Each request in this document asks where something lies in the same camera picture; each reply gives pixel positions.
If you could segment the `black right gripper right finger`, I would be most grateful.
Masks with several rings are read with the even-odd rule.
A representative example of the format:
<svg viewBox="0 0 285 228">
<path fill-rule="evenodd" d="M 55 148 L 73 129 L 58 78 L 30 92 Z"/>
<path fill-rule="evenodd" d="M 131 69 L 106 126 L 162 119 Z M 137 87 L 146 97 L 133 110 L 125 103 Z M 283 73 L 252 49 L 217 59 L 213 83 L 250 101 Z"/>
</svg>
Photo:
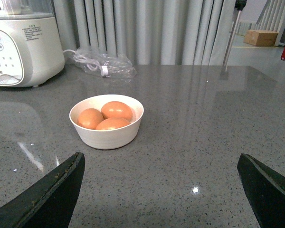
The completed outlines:
<svg viewBox="0 0 285 228">
<path fill-rule="evenodd" d="M 237 170 L 260 227 L 285 228 L 285 177 L 244 153 Z"/>
</svg>

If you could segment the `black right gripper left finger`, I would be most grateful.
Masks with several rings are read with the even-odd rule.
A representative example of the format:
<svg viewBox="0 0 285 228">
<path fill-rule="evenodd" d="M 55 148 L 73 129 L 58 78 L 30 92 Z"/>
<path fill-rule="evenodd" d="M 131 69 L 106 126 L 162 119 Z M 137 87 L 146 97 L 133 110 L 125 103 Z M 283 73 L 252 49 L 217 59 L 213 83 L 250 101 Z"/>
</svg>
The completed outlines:
<svg viewBox="0 0 285 228">
<path fill-rule="evenodd" d="M 77 152 L 0 207 L 0 228 L 67 228 L 84 171 L 85 156 Z"/>
</svg>

